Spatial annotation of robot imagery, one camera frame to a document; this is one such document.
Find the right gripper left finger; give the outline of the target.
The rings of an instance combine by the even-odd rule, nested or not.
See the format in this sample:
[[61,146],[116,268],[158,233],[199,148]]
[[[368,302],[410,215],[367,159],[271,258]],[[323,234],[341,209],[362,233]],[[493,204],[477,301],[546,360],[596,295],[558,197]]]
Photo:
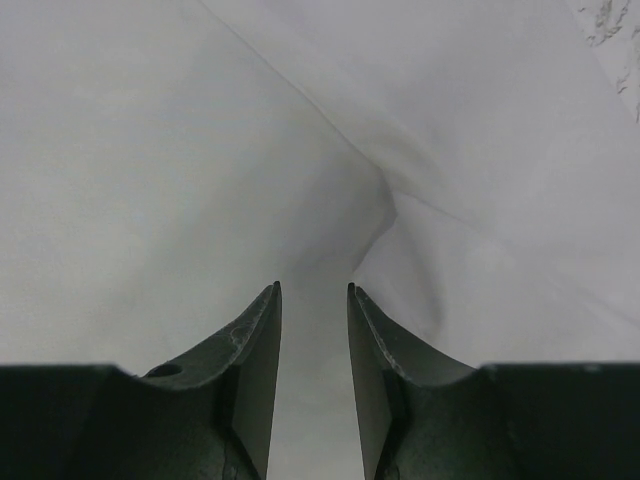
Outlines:
[[262,479],[282,293],[143,376],[114,365],[1,369],[5,479]]

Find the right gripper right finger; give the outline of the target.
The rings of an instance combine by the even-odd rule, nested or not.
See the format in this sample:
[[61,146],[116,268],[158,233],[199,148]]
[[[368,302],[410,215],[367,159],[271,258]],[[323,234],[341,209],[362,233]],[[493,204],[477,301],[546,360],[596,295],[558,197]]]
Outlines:
[[356,285],[349,348],[369,479],[635,479],[635,363],[473,368],[389,318]]

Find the white t shirt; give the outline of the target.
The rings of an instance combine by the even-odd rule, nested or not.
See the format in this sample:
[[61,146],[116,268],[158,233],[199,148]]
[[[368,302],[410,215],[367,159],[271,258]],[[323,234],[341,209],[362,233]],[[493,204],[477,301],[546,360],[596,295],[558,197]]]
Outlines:
[[635,1],[5,1],[1,359],[283,288],[269,475],[363,475],[355,282],[470,365],[639,357]]

